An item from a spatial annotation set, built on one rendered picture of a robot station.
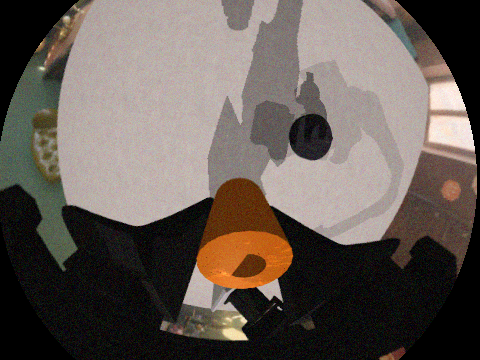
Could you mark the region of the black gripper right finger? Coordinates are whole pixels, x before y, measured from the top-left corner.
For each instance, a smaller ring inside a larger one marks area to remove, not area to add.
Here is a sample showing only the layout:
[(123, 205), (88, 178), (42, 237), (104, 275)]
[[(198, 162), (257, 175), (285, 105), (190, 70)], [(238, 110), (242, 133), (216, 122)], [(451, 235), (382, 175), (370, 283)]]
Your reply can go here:
[(279, 277), (288, 325), (312, 320), (313, 311), (323, 307), (365, 265), (393, 256), (399, 239), (339, 244), (305, 227), (271, 205), (273, 215), (292, 247), (292, 263)]

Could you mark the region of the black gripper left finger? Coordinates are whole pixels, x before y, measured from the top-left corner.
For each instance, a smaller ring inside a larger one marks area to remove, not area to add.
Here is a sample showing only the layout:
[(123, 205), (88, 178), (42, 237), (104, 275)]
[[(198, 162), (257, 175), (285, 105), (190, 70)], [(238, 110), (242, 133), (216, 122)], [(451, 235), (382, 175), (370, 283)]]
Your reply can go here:
[(163, 320), (176, 324), (212, 203), (208, 197), (143, 227), (71, 204), (64, 205), (61, 216), (76, 248), (139, 277)]

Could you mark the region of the orange knob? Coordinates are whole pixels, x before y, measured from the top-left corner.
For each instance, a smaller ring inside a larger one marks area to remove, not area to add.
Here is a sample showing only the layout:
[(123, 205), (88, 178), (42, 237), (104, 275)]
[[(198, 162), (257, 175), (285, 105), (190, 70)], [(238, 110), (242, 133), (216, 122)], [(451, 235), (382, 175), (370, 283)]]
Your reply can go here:
[(197, 268), (221, 287), (255, 288), (279, 279), (292, 247), (255, 181), (237, 177), (217, 189), (201, 237)]

